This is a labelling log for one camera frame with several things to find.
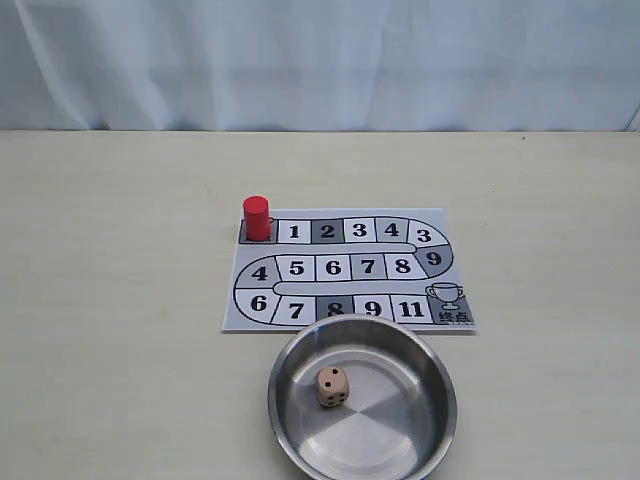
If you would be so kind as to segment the paper number game board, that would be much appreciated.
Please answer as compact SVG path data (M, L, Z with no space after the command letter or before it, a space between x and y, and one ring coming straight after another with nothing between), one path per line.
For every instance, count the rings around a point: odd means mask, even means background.
M340 314L476 331L443 209L274 209L270 225L263 242L239 228L224 332L296 332Z

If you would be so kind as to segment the wooden die black pips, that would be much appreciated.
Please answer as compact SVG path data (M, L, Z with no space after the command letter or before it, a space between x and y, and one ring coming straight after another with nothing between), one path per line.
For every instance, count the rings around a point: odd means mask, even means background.
M316 394L322 407L332 408L343 404L350 392L349 380L338 366L327 366L316 374Z

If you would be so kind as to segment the red cylinder game piece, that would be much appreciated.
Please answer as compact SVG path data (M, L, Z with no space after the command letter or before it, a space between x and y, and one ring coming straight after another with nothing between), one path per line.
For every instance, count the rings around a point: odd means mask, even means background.
M254 195L243 202L244 224L248 241L262 242L271 235L271 217L268 199Z

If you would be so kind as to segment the white backdrop curtain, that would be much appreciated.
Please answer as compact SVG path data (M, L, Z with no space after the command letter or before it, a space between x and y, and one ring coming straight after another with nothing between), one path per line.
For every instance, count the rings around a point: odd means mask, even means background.
M5 129L635 131L635 1L5 1Z

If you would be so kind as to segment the stainless steel round bowl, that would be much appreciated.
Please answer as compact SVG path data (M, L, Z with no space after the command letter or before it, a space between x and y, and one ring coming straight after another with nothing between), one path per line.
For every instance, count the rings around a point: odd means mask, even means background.
M338 366L347 400L322 407L316 374ZM268 382L277 443L313 479L425 479L455 435L457 399L438 355L419 336L386 319L329 317L295 335Z

